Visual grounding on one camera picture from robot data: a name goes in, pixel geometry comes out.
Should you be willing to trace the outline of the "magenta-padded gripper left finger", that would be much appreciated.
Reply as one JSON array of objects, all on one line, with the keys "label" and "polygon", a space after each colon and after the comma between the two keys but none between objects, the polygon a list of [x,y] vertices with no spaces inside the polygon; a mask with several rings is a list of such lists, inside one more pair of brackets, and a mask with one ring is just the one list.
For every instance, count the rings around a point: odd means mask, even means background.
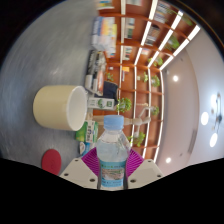
[{"label": "magenta-padded gripper left finger", "polygon": [[96,189],[99,176],[99,160],[96,149],[80,158],[74,158],[60,177],[83,188]]}]

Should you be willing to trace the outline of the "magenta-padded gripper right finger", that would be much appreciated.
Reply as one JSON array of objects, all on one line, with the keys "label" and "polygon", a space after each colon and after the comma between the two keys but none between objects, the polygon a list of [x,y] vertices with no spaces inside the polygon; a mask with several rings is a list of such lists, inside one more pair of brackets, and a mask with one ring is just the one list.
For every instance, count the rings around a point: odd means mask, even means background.
[{"label": "magenta-padded gripper right finger", "polygon": [[127,188],[135,189],[146,186],[163,177],[161,170],[152,159],[144,160],[143,157],[130,150],[129,157],[126,161],[126,178]]}]

